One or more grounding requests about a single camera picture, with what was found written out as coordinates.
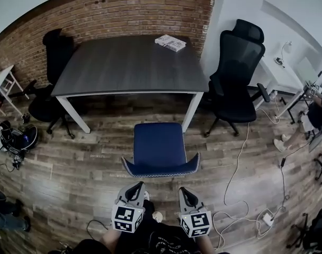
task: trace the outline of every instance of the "white cable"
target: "white cable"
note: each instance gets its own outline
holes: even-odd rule
[[[278,111],[279,111],[279,108],[278,108],[278,104],[277,104],[277,102],[276,102],[276,97],[275,97],[275,105],[276,105],[276,108],[278,109]],[[277,122],[273,122],[272,120],[271,120],[271,118],[267,115],[267,113],[263,110],[263,109],[261,109],[261,108],[258,108],[257,110],[261,110],[261,111],[263,111],[265,114],[266,114],[266,116],[269,118],[269,120],[273,123],[273,124],[278,124],[279,122],[280,122],[280,117],[279,117],[279,120],[277,121]],[[242,150],[243,150],[243,148],[244,148],[244,146],[245,146],[245,144],[246,144],[246,142],[247,142],[247,140],[248,140],[248,134],[249,134],[249,122],[248,122],[248,125],[247,125],[247,136],[246,136],[246,139],[245,139],[245,141],[244,141],[244,143],[242,144],[242,146],[241,146],[241,150],[240,150],[240,153],[239,153],[239,155],[238,155],[238,157],[237,157],[237,160],[236,160],[236,169],[235,169],[235,171],[234,171],[234,173],[233,173],[233,175],[232,175],[232,177],[231,177],[231,179],[229,180],[229,182],[228,182],[228,184],[227,184],[227,188],[226,188],[226,191],[225,191],[225,195],[223,196],[223,202],[224,202],[224,204],[226,205],[226,206],[232,206],[232,205],[235,205],[235,204],[237,204],[237,203],[239,203],[239,202],[244,202],[246,205],[247,205],[247,213],[246,213],[246,215],[245,216],[243,216],[243,217],[240,217],[240,218],[236,218],[236,217],[232,217],[232,216],[230,216],[228,213],[226,213],[226,212],[223,212],[223,211],[219,211],[219,212],[216,212],[214,215],[213,215],[213,217],[212,217],[212,222],[213,222],[213,227],[214,227],[214,229],[215,229],[215,231],[219,234],[219,244],[218,244],[218,247],[217,248],[215,248],[215,250],[217,250],[217,249],[219,249],[219,248],[223,248],[224,247],[224,245],[225,245],[225,239],[224,239],[224,237],[223,237],[223,233],[224,233],[224,231],[225,230],[227,230],[229,227],[231,227],[233,224],[235,224],[236,222],[238,222],[238,221],[240,221],[240,220],[247,220],[247,221],[250,221],[250,222],[256,222],[256,228],[257,228],[257,238],[258,239],[261,239],[261,238],[263,238],[264,236],[266,236],[266,234],[271,230],[271,228],[272,228],[272,226],[273,225],[271,225],[265,232],[263,232],[263,233],[261,233],[261,222],[258,220],[259,218],[260,218],[260,216],[261,215],[263,215],[263,213],[265,212],[265,211],[268,211],[268,212],[270,212],[270,214],[272,215],[272,216],[274,216],[274,218],[276,217],[276,215],[277,215],[277,213],[274,215],[272,212],[271,212],[271,210],[269,210],[269,209],[264,209],[258,216],[257,216],[257,218],[255,219],[255,220],[252,220],[252,219],[248,219],[247,218],[247,216],[248,216],[248,213],[249,213],[249,205],[248,205],[248,203],[246,202],[246,201],[237,201],[237,202],[235,202],[235,203],[233,203],[233,204],[227,204],[227,202],[226,202],[226,195],[227,195],[227,191],[228,191],[228,188],[229,188],[229,185],[231,184],[231,182],[232,182],[232,180],[234,179],[234,177],[235,177],[235,175],[236,175],[236,172],[238,171],[238,169],[239,169],[239,158],[240,158],[240,155],[241,155],[241,153],[242,153]],[[216,215],[218,215],[218,214],[225,214],[226,216],[228,216],[230,219],[232,219],[232,220],[234,220],[233,222],[231,222],[227,227],[225,227],[221,232],[219,232],[218,231],[218,229],[216,228],[216,226],[215,226],[215,221],[214,221],[214,218],[215,218],[215,216]]]

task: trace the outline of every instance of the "power adapter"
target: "power adapter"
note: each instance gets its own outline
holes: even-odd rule
[[[273,225],[274,219],[273,216],[270,216],[268,213],[265,213],[262,217],[263,222],[267,224],[267,226],[271,227]]]

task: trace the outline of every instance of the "brick wall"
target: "brick wall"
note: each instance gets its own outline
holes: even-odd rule
[[[207,32],[213,0],[49,0],[0,34],[0,67],[15,64],[19,82],[46,79],[42,37],[52,29],[87,40],[139,34],[190,37],[198,56]]]

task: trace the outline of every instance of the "white shoe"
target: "white shoe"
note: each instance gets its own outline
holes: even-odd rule
[[[155,219],[157,223],[161,223],[163,219],[163,215],[159,211],[155,211],[153,213],[153,219]]]
[[[281,152],[284,152],[287,148],[284,146],[283,141],[279,139],[274,139],[273,140],[274,146]]]
[[[149,193],[145,190],[144,199],[149,200]]]
[[[286,142],[286,141],[288,141],[290,139],[290,136],[287,136],[287,135],[285,135],[285,134],[282,134],[281,135],[281,140],[283,141],[283,142]]]

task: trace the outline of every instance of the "white shorts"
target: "white shorts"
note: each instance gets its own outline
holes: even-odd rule
[[[301,116],[301,123],[305,132],[309,132],[315,129],[307,115]]]

